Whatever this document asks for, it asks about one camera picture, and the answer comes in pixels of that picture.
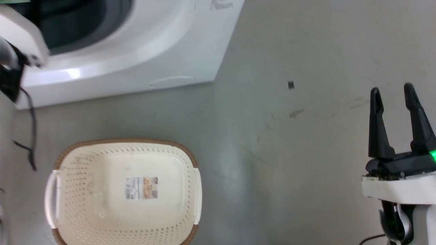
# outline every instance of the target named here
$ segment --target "laundry basket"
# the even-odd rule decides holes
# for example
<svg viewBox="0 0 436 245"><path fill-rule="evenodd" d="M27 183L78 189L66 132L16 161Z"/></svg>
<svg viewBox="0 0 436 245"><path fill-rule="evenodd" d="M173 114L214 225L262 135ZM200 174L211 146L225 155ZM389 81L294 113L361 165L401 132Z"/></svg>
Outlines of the laundry basket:
<svg viewBox="0 0 436 245"><path fill-rule="evenodd" d="M197 161L163 140L96 140L58 158L45 214L59 245L180 245L197 232Z"/></svg>

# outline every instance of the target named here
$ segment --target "cable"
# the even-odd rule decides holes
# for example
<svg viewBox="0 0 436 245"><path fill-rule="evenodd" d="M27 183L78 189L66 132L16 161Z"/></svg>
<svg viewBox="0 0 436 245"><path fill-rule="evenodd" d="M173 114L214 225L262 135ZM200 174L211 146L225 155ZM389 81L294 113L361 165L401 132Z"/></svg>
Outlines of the cable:
<svg viewBox="0 0 436 245"><path fill-rule="evenodd" d="M33 171L36 172L35 154L34 154L34 152L36 150L36 138L37 138L37 134L36 134L36 128L37 128L36 113L35 113L35 108L33 107L33 101L32 101L32 98L30 97L30 95L22 87L20 87L20 90L27 96L27 102L28 102L29 108L30 108L30 116L32 118L32 142L31 142L31 146L30 147L24 146L24 145L18 143L17 141L15 141L15 140L14 140L14 144L16 146L18 146L19 148L25 149L26 151L29 152L29 155L27 156L27 159L29 160L29 163L32 166Z"/></svg>
<svg viewBox="0 0 436 245"><path fill-rule="evenodd" d="M380 238L380 237L385 237L385 236L386 236L385 234L380 234L380 235L377 235L377 236L371 236L371 237L365 238L363 241L361 241L359 243L359 245L363 245L364 243L366 243L369 240Z"/></svg>

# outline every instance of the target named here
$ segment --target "gray floor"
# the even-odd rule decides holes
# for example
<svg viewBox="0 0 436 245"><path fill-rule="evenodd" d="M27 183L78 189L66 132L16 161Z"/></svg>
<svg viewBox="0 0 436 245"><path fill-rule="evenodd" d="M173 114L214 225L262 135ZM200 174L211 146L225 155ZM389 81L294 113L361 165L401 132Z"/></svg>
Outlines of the gray floor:
<svg viewBox="0 0 436 245"><path fill-rule="evenodd" d="M55 244L43 212L55 159L116 137L195 154L204 200L194 245L354 245L380 233L378 201L360 188L369 91L381 89L391 144L409 150L405 82L436 123L434 23L431 0L246 0L214 83L37 110L39 171L20 149L8 168L12 244ZM27 112L16 129L27 141Z"/></svg>

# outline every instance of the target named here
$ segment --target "white appliance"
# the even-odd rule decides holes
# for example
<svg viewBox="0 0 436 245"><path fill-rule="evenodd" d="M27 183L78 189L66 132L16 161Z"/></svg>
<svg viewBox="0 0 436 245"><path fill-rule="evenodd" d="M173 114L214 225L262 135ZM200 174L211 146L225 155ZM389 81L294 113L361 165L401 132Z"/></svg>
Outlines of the white appliance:
<svg viewBox="0 0 436 245"><path fill-rule="evenodd" d="M95 29L50 48L43 67L24 72L21 85L36 107L213 81L244 0L86 2L94 2L82 8L88 14L76 16L100 16L89 22ZM42 33L53 23L62 21ZM50 40L44 34L49 47L66 28L53 28L59 33L51 31ZM24 96L17 108L27 108Z"/></svg>

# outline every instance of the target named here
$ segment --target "basket rim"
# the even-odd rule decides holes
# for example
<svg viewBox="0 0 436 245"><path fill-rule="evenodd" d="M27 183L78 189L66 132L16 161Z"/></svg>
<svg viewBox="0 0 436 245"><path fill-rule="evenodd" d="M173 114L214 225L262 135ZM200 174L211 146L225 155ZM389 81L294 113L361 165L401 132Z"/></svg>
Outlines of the basket rim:
<svg viewBox="0 0 436 245"><path fill-rule="evenodd" d="M75 143L75 144L71 145L70 147L68 147L67 149L65 149L59 155L59 157L57 158L56 163L54 165L54 170L59 170L64 158L70 152L72 152L74 149L82 147L82 146L91 146L91 145L107 144L107 143L154 143L154 144L175 146L175 147L179 148L180 150L184 151L188 155L189 159L192 162L192 166L194 168L198 168L197 160L195 159L192 152L188 148L186 148L184 145L182 145L178 142L174 142L174 141L170 141L170 140L155 140L155 139L146 139L146 138L118 138L118 139L89 140L89 141ZM192 230L189 233L188 237L180 245L188 245L192 241L192 239L194 239L194 236L197 233L197 230L198 230L198 225L193 225ZM62 238L61 233L59 232L58 228L52 229L51 231L53 233L55 241L59 245L68 245L64 241L64 239Z"/></svg>
<svg viewBox="0 0 436 245"><path fill-rule="evenodd" d="M92 145L98 145L98 144L108 144L108 143L154 143L154 144L162 144L162 145L170 145L175 146L179 148L180 150L184 151L189 159L192 162L192 166L194 168L198 168L197 160L195 159L192 152L186 148L184 145L170 140L155 140L155 139L145 139L145 138L120 138L120 139L102 139L102 140L89 140L89 141L83 141L76 144L71 145L67 149L65 149L56 160L56 164L54 165L54 170L59 170L62 164L62 161L64 158L72 152L74 149L82 147L82 146L92 146Z"/></svg>

